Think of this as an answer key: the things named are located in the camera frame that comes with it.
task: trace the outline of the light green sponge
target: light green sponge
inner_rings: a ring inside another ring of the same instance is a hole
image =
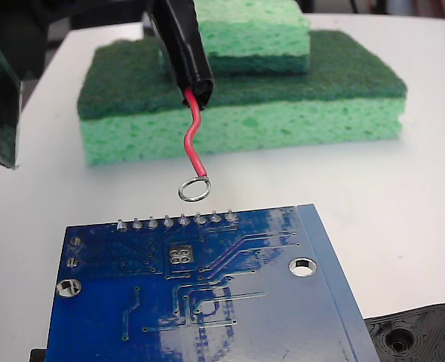
[[[216,76],[309,70],[309,22],[294,0],[196,0],[195,7]]]
[[[341,32],[313,32],[311,39],[310,75],[216,78],[195,138],[199,153],[397,137],[405,84]],[[96,52],[78,100],[89,164],[185,154],[191,113],[176,85],[154,69],[153,39]]]

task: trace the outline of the red wire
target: red wire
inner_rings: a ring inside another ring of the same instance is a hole
[[[202,165],[202,161],[199,158],[198,153],[195,151],[194,145],[192,144],[194,142],[194,136],[198,132],[202,123],[201,111],[199,110],[198,101],[195,99],[190,87],[184,91],[184,96],[189,102],[189,106],[191,107],[192,111],[192,124],[184,136],[184,148],[186,149],[186,153],[189,160],[191,160],[192,166],[194,167],[197,175],[199,177],[207,176],[207,171]]]

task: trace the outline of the metal pin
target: metal pin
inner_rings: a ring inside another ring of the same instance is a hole
[[[133,221],[132,227],[133,227],[134,229],[141,229],[141,228],[143,227],[142,221],[140,221],[140,220],[137,219],[137,218],[135,218],[135,219],[133,219],[133,220],[134,220],[134,221]]]
[[[70,244],[77,247],[81,244],[81,239],[78,236],[75,236],[72,240],[70,240]]]
[[[166,215],[164,218],[164,226],[166,228],[172,228],[174,225],[174,221],[169,217],[169,215]]]
[[[149,229],[155,229],[159,226],[159,223],[157,220],[154,220],[152,216],[149,217]]]
[[[127,231],[127,224],[120,219],[117,222],[117,231],[118,232],[126,232]]]
[[[219,216],[216,211],[213,211],[213,214],[210,217],[210,221],[218,223],[221,221],[221,216]]]
[[[179,224],[180,225],[188,225],[191,222],[188,217],[186,217],[183,213],[180,214]]]
[[[229,222],[236,221],[238,219],[238,215],[233,213],[231,209],[228,209],[228,213],[224,217],[226,218],[226,221]]]
[[[66,261],[66,266],[69,268],[74,268],[78,265],[78,260],[75,258],[70,258]]]
[[[204,216],[201,216],[201,213],[196,213],[194,221],[196,224],[203,225],[206,223],[206,218]]]

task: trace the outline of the black cable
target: black cable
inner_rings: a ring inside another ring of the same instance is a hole
[[[357,4],[355,3],[355,0],[350,0],[351,9],[355,14],[358,14],[358,8]]]

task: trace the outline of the blue circuit board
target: blue circuit board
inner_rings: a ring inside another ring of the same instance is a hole
[[[378,361],[312,205],[68,227],[57,292],[46,362]]]

